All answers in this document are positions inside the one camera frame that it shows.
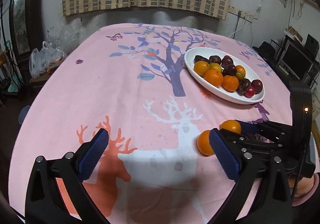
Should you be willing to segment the right hand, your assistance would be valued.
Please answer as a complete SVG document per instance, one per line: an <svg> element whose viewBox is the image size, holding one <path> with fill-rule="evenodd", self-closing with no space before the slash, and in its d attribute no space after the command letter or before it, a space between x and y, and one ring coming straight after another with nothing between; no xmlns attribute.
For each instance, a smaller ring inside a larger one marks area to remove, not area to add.
<svg viewBox="0 0 320 224"><path fill-rule="evenodd" d="M319 191L319 173L314 173L312 178L303 177L298 181L296 193L294 195L293 207L300 206Z"/></svg>

